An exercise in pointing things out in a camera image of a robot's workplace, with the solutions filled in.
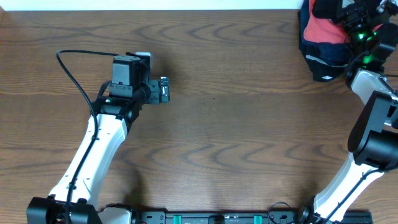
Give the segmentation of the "black t-shirt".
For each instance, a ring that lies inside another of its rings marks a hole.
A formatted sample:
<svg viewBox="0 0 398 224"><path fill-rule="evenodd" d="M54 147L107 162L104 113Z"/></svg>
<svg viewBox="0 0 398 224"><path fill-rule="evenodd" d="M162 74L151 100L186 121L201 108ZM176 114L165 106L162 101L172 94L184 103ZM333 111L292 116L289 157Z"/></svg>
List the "black t-shirt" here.
<svg viewBox="0 0 398 224"><path fill-rule="evenodd" d="M319 19L335 19L340 7L341 0L316 0L312 13Z"/></svg>

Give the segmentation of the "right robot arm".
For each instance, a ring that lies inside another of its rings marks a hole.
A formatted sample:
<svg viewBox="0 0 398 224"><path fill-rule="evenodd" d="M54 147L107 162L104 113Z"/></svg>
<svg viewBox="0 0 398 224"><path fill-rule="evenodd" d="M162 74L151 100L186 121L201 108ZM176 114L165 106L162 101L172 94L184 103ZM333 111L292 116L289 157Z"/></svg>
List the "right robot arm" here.
<svg viewBox="0 0 398 224"><path fill-rule="evenodd" d="M343 77L364 108L348 137L348 157L297 223L365 223L346 217L363 190L397 169L397 91L384 63L397 47L396 1L304 0L298 47L316 82Z"/></svg>

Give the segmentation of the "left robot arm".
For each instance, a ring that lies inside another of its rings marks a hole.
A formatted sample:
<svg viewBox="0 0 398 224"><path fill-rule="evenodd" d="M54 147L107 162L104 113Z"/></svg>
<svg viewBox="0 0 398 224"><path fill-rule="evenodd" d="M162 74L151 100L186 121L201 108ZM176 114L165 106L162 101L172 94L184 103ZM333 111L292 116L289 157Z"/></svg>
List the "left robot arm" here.
<svg viewBox="0 0 398 224"><path fill-rule="evenodd" d="M145 104L170 101L169 79L151 79L149 52L113 54L112 79L102 84L85 136L67 171L45 198L34 197L28 223L140 223L140 213L120 203L98 210L98 197L113 157Z"/></svg>

